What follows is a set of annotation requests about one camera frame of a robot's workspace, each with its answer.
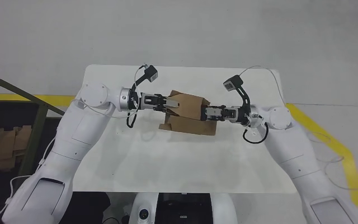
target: white tabletop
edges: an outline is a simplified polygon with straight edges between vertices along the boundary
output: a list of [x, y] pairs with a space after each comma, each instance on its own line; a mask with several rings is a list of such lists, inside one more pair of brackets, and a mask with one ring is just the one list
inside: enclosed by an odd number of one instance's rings
[[[108, 88], [131, 87], [137, 66], [88, 66], [83, 81]], [[171, 90], [202, 96], [211, 105], [241, 106], [236, 91], [223, 82], [243, 69], [156, 66], [159, 77], [139, 89], [168, 95]], [[280, 76], [275, 72], [280, 83]], [[250, 69], [242, 75], [252, 104], [283, 105], [269, 71]], [[215, 136], [159, 130], [164, 113], [140, 111], [133, 129], [125, 119], [111, 119], [98, 143], [79, 166], [74, 191], [93, 192], [197, 192], [293, 193], [289, 177], [274, 162], [264, 144], [242, 138], [244, 128], [219, 122]]]

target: cardboard pieces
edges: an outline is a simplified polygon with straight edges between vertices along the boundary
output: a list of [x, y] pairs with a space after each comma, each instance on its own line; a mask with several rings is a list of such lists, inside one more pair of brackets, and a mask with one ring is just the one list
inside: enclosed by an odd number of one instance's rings
[[5, 132], [3, 128], [0, 129], [0, 160], [12, 157], [15, 134], [14, 130]]
[[30, 125], [14, 127], [10, 131], [0, 129], [0, 170], [8, 171], [23, 160], [31, 131]]
[[215, 135], [216, 121], [200, 120], [201, 105], [210, 105], [205, 98], [172, 90], [169, 99], [179, 102], [179, 107], [168, 109], [164, 124], [160, 124], [159, 129], [206, 136]]

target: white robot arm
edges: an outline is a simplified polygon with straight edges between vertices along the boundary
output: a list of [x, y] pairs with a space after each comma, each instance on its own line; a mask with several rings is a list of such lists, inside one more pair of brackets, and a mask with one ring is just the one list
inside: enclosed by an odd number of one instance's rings
[[344, 200], [319, 168], [312, 144], [303, 128], [285, 107], [259, 108], [250, 105], [243, 81], [236, 75], [224, 82], [228, 91], [237, 90], [243, 99], [241, 107], [211, 106], [203, 120], [229, 120], [257, 128], [272, 158], [288, 174], [302, 200], [303, 214], [310, 224], [358, 224], [358, 209]]
[[[153, 66], [144, 66], [145, 79], [157, 77]], [[7, 201], [2, 217], [4, 223], [58, 223], [64, 215], [72, 196], [72, 181], [76, 170], [87, 152], [104, 132], [115, 109], [129, 111], [153, 109], [162, 111], [174, 101], [159, 94], [138, 94], [134, 88], [109, 90], [99, 83], [86, 83], [71, 102], [57, 128], [54, 146], [42, 166], [24, 181], [16, 194]]]

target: green metal bar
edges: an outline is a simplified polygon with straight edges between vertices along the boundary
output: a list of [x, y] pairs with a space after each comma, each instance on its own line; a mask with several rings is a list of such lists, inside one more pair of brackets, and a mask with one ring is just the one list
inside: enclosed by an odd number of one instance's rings
[[24, 91], [24, 90], [22, 90], [22, 89], [20, 89], [20, 88], [18, 88], [16, 86], [14, 86], [14, 85], [4, 81], [3, 79], [0, 79], [0, 86], [2, 86], [4, 88], [6, 88], [7, 90], [10, 90], [10, 91], [18, 94], [18, 95], [20, 95], [22, 97], [25, 97], [28, 100], [31, 100], [32, 102], [35, 102], [35, 103], [39, 104], [40, 106], [41, 105], [46, 105], [48, 109], [52, 110], [55, 113], [58, 113], [58, 114], [60, 114], [62, 116], [65, 114], [65, 112], [63, 112], [62, 110], [56, 108], [55, 106], [52, 106], [51, 104], [48, 104], [47, 102], [45, 102], [43, 100], [40, 100], [36, 96], [34, 96], [34, 95], [32, 95], [32, 94], [30, 94], [30, 93], [28, 93], [28, 92], [26, 92], [26, 91]]
[[19, 176], [32, 174], [32, 165], [34, 163], [36, 151], [39, 148], [39, 142], [41, 134], [43, 132], [47, 110], [48, 108], [46, 105], [39, 106], [34, 122], [34, 127], [32, 129], [30, 139], [27, 144], [26, 155], [18, 172]]

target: yellow tape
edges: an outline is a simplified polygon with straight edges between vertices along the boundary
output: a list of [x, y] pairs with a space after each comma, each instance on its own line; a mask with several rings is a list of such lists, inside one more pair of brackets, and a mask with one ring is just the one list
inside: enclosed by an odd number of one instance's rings
[[[343, 170], [346, 174], [348, 188], [358, 188], [358, 172], [352, 152], [341, 142], [331, 136], [316, 122], [314, 122], [314, 120], [305, 115], [295, 105], [286, 104], [286, 106], [291, 111], [292, 117], [309, 131], [313, 132], [312, 134], [315, 135], [319, 140], [321, 140], [322, 142], [326, 142], [327, 138], [325, 136], [331, 139], [331, 141], [327, 142], [326, 145], [331, 148], [336, 154], [344, 157], [342, 165]], [[350, 194], [353, 203], [358, 206], [358, 190], [350, 190]]]
[[[35, 95], [37, 98], [51, 104], [52, 106], [69, 106], [74, 96], [55, 96], [55, 95]], [[28, 99], [17, 94], [0, 94], [0, 100], [21, 100]]]
[[[55, 96], [55, 95], [35, 95], [36, 97], [42, 99], [43, 101], [53, 105], [53, 106], [69, 106], [71, 101], [74, 99], [74, 96]], [[27, 100], [16, 94], [0, 94], [0, 100]], [[330, 137], [331, 141], [327, 142], [326, 145], [330, 147], [336, 154], [343, 156], [345, 159], [342, 161], [343, 169], [346, 174], [347, 186], [349, 188], [358, 188], [358, 172], [356, 169], [355, 161], [351, 151], [340, 143], [337, 139], [331, 136], [327, 131], [325, 131], [321, 126], [319, 126], [315, 121], [310, 117], [305, 115], [301, 110], [299, 110], [293, 104], [286, 104], [287, 108], [290, 109], [293, 118], [299, 122], [302, 126], [307, 128], [309, 131], [320, 139], [322, 142], [326, 142], [327, 139], [325, 136]], [[353, 203], [358, 206], [358, 191], [350, 191], [351, 198]]]

